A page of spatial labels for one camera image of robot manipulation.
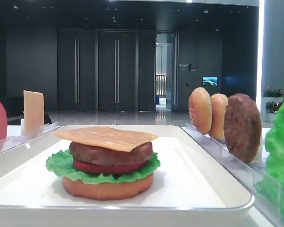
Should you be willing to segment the orange cheese slice on burger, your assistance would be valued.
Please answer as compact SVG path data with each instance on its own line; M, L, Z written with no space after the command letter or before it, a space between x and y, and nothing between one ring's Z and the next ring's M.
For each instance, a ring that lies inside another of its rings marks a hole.
M106 126L54 131L52 135L79 144L102 147L121 152L131 152L134 148L158 138L148 132L119 130Z

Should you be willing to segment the brown meat patty in burger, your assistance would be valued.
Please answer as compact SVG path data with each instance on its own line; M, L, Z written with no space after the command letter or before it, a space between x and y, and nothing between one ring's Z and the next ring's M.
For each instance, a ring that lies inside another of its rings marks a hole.
M71 142L70 153L79 161L99 166L129 166L149 160L153 155L152 143L142 144L130 152L95 147Z

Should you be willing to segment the red tomato slice in burger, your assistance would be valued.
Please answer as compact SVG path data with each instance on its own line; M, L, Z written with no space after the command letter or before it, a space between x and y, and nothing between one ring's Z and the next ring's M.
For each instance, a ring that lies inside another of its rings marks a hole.
M143 168L149 161L140 162L133 165L123 166L99 166L88 162L73 160L73 167L76 170L91 174L127 174Z

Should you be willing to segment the green lettuce leaf in burger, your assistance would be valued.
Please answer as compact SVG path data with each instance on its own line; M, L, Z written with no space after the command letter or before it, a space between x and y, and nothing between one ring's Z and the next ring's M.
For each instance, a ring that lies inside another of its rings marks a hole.
M67 177L72 181L82 180L87 184L100 184L100 183L124 183L133 182L135 180L143 179L152 174L158 167L160 161L158 154L153 153L148 163L139 170L133 171L128 174L117 176L116 174L89 174L73 167L73 156L67 149L59 151L48 157L46 161L46 168L50 172L54 172L58 177Z

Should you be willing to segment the upright brown meat patty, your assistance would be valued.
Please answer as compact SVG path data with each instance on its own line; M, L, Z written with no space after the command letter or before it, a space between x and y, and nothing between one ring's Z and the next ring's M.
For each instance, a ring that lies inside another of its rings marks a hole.
M256 102L246 94L231 95L223 129L228 151L245 163L251 162L257 155L262 134Z

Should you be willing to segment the upright orange cheese slice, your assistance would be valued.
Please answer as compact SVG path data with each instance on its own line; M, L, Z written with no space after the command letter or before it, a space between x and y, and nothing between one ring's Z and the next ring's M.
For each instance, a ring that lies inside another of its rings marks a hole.
M44 125L44 95L33 91L23 91L24 95L24 133L36 137Z

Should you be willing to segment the upright green lettuce leaf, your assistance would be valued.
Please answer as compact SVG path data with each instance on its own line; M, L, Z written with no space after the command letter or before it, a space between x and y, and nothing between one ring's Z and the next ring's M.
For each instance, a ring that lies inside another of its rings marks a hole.
M284 102L274 118L274 126L266 134L266 176L256 183L256 190L274 205L284 216Z

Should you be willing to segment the sesame bun slice far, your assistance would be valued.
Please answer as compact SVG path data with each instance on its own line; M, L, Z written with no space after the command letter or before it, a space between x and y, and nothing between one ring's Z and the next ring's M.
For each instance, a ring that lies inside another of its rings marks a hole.
M192 91L188 111L192 124L202 134L207 134L212 126L212 105L209 93L203 87L197 87Z

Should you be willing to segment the bottom bun slice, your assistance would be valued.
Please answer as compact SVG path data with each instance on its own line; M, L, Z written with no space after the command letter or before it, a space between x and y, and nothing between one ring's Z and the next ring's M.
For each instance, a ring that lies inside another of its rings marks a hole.
M94 200L122 200L137 196L148 190L153 183L153 174L133 182L87 184L82 180L62 178L65 190L73 196Z

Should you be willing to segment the white rectangular tray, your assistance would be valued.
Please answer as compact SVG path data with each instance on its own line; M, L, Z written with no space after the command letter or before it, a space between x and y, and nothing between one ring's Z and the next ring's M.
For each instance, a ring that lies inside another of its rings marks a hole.
M160 167L127 200L71 196L46 169L70 142L46 133L0 154L0 227L239 227L255 198L177 126L118 125L156 134Z

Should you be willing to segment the potted plants white planter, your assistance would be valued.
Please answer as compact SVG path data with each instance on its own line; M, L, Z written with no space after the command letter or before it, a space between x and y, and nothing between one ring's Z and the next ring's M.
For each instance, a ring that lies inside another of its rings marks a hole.
M261 96L261 121L273 122L272 118L283 103L284 93L280 88L265 88Z

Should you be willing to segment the wall display screen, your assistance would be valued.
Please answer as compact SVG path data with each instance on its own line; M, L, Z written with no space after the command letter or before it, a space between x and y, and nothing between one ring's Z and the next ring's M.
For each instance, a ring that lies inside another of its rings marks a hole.
M217 77L202 77L202 86L218 86L218 78Z

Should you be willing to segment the clear acrylic rail left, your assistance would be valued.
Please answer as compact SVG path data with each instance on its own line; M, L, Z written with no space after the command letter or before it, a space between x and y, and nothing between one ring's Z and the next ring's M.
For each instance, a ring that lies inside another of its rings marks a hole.
M11 136L7 137L6 139L0 140L0 153L3 153L9 149L17 147L21 144L27 144L29 141L36 139L40 136L43 136L53 130L58 129L59 123L55 122L52 124L46 124L40 127L40 130L33 135L21 135L21 136Z

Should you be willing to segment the clear acrylic rail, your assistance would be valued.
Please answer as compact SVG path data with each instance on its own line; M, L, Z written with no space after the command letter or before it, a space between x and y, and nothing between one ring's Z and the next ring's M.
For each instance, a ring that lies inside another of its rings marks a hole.
M59 123L55 122L52 124L46 124L40 127L40 130L33 135L21 135L21 136L11 136L7 137L6 139L0 140L0 153L3 153L9 149L17 147L21 144L27 144L29 141L36 139L40 136L43 136L53 130L58 129Z
M265 159L262 158L266 153L264 140L258 151L260 157L255 162L245 164L229 153L223 140L205 136L189 123L182 129L254 194L254 207L244 220L244 227L284 227L284 190L278 180L266 173Z

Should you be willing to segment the clear acrylic rail right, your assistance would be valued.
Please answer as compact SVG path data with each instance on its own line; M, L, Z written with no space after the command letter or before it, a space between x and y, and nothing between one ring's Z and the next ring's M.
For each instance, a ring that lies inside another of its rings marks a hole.
M284 227L284 190L278 180L266 173L265 159L262 158L266 153L264 140L258 151L260 157L255 162L245 164L229 153L223 140L205 136L189 123L182 129L254 194L254 207L244 220L244 227Z

